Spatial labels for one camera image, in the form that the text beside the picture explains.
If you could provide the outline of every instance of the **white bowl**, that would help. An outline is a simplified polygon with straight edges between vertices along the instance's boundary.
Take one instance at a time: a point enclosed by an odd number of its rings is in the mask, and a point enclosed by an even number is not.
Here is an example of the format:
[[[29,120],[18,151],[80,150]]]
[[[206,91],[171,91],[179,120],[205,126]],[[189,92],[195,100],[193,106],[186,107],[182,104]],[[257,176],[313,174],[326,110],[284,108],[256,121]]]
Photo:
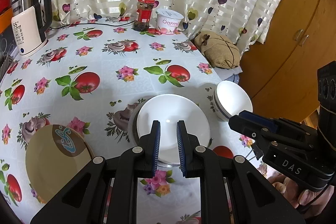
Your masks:
[[[168,164],[180,164],[176,138],[176,125],[183,120],[187,132],[198,137],[200,145],[207,146],[210,127],[203,111],[191,100],[175,95],[162,94],[149,99],[140,109],[136,122],[139,137],[151,132],[152,123],[161,126],[159,160]]]
[[[214,109],[219,118],[228,121],[243,110],[252,112],[252,102],[246,92],[231,81],[220,82],[213,92]]]

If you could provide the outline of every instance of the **red jar lid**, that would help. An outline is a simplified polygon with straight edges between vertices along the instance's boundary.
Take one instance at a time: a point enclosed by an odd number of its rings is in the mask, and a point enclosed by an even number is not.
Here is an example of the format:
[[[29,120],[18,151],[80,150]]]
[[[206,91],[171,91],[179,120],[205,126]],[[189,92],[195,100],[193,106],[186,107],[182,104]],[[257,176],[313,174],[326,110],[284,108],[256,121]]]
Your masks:
[[[139,2],[142,2],[142,3],[149,3],[149,4],[154,4],[155,3],[155,0],[138,0]]]

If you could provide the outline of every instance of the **wooden cabinet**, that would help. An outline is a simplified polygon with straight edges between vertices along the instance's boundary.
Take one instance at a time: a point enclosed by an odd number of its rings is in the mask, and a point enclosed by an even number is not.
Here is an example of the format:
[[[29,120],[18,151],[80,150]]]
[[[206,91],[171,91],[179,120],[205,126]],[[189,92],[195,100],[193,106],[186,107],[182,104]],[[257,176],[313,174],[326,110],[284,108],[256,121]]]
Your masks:
[[[320,0],[304,34],[308,39],[252,99],[255,113],[301,122],[317,109],[317,69],[336,60],[335,22],[336,0]]]
[[[281,0],[264,45],[256,43],[241,59],[239,85],[250,98],[270,81],[295,50],[308,28],[320,0]],[[298,30],[302,33],[295,40]]]

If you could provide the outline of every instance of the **floral tablecloth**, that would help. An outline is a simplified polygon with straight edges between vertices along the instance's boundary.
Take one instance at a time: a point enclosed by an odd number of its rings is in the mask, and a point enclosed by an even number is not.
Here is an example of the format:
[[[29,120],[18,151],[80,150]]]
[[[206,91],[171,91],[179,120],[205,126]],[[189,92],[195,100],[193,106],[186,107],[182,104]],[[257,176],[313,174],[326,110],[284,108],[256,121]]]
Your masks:
[[[221,80],[184,34],[159,35],[153,28],[139,33],[132,25],[72,25],[50,31],[48,39],[28,59],[17,57],[0,86],[0,191],[23,223],[30,223],[44,203],[30,185],[25,153],[31,136],[46,124],[73,128],[95,155],[109,159],[135,145],[127,124],[137,104],[174,93],[205,113],[211,149],[225,145],[234,155],[250,152],[252,141],[214,113],[213,89]],[[183,178],[179,167],[159,167],[153,179],[138,181],[137,222],[199,223],[199,185],[199,179]]]

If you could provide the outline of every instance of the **yogurt cup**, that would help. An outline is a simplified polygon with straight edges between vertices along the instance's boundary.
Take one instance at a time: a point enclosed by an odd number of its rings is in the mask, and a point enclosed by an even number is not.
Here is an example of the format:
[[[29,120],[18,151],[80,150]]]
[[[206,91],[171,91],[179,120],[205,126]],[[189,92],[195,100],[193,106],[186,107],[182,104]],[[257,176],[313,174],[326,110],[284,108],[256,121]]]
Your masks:
[[[167,10],[157,9],[157,24],[156,29],[163,34],[174,34],[181,20],[184,18],[180,13]]]

